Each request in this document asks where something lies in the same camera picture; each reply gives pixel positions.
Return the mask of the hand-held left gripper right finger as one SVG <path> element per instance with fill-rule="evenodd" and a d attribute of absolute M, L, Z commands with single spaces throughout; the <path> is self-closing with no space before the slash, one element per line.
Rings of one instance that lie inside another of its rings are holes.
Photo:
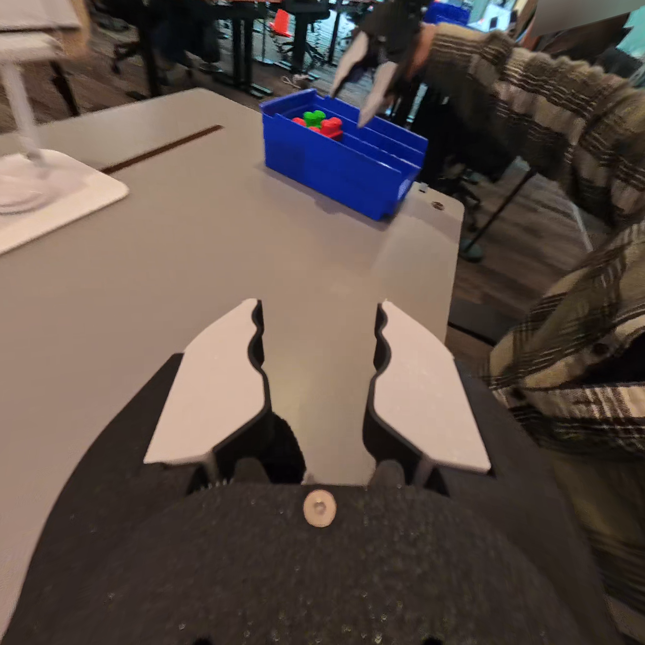
<path fill-rule="evenodd" d="M 377 305 L 374 334 L 362 440 L 375 462 L 399 463 L 407 483 L 426 483 L 439 467 L 488 475 L 491 461 L 451 352 L 391 301 Z"/>

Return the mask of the person's right hand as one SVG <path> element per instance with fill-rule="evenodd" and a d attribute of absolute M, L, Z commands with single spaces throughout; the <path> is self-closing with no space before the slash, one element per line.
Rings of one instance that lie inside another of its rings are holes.
<path fill-rule="evenodd" d="M 430 59 L 431 48 L 437 34 L 438 26 L 432 23 L 422 23 L 415 36 L 415 48 L 406 70 L 406 79 L 411 81 L 415 77 L 426 73 Z"/>

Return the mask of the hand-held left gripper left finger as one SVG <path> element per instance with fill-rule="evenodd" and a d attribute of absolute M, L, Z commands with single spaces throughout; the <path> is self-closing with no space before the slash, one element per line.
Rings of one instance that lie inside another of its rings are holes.
<path fill-rule="evenodd" d="M 263 333 L 262 302 L 248 298 L 188 344 L 144 464 L 197 464 L 218 481 L 245 452 L 262 450 L 272 436 Z"/>

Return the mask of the blue plastic bin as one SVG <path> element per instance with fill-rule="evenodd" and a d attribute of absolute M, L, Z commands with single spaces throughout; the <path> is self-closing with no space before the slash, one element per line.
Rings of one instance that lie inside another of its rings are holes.
<path fill-rule="evenodd" d="M 374 221 L 394 215 L 416 181 L 427 139 L 380 117 L 357 127 L 359 109 L 302 90 L 260 104 L 265 165 Z M 322 110 L 343 121 L 340 142 L 292 122 Z"/>

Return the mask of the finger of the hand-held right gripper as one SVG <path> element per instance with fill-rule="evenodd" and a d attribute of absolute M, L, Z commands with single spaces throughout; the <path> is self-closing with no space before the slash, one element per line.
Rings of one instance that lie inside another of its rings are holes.
<path fill-rule="evenodd" d="M 334 99 L 342 90 L 347 82 L 355 82 L 351 80 L 356 74 L 361 76 L 367 67 L 367 61 L 370 54 L 370 37 L 364 31 L 359 31 L 353 38 L 351 45 L 347 51 L 342 55 L 338 62 L 334 79 L 330 86 L 330 98 Z"/>
<path fill-rule="evenodd" d="M 390 103 L 398 75 L 399 64 L 393 61 L 384 62 L 375 69 L 372 89 L 360 108 L 357 127 L 367 126 Z"/>

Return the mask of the person's right forearm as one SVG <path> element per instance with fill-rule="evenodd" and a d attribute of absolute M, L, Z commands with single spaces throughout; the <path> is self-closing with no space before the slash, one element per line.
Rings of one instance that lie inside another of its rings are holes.
<path fill-rule="evenodd" d="M 426 82 L 589 215 L 644 237 L 644 91 L 599 67 L 516 47 L 502 32 L 427 26 Z"/>

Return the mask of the background office desk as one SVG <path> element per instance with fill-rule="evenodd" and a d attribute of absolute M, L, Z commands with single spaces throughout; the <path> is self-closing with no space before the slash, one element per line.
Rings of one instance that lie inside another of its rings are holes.
<path fill-rule="evenodd" d="M 266 17 L 258 1 L 134 1 L 141 56 L 153 96 L 173 70 L 195 72 L 214 83 L 266 98 L 273 92 L 254 82 L 254 22 Z M 231 28 L 231 70 L 221 68 L 219 23 Z"/>

